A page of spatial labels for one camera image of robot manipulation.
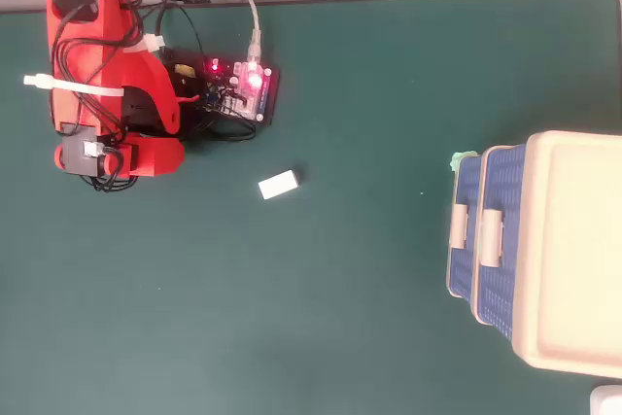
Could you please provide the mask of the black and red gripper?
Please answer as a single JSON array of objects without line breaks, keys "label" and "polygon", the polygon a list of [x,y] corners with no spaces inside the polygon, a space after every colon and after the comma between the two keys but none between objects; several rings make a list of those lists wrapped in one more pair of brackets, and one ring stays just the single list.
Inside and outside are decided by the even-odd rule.
[{"label": "black and red gripper", "polygon": [[[54,152],[56,166],[87,179],[137,179],[132,174],[137,150],[99,136],[94,126],[63,124],[61,144]],[[176,172],[185,160],[185,147],[176,138],[139,139],[139,175],[155,177]]]}]

